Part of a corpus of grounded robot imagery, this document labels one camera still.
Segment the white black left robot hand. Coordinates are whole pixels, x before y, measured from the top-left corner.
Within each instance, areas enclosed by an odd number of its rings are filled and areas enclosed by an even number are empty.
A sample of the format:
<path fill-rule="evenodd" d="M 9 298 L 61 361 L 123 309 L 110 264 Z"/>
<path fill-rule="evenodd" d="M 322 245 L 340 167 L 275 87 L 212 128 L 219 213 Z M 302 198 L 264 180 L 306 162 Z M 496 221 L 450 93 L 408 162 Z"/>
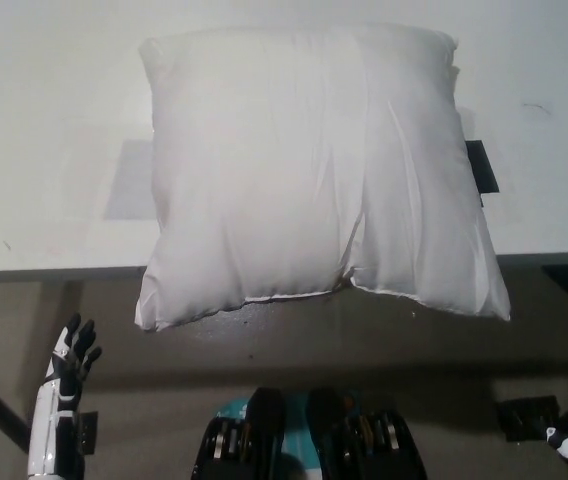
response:
<path fill-rule="evenodd" d="M 36 397 L 30 430 L 29 479 L 82 479 L 95 450 L 98 414 L 80 411 L 84 382 L 102 349 L 95 323 L 75 313 L 63 327 Z"/>

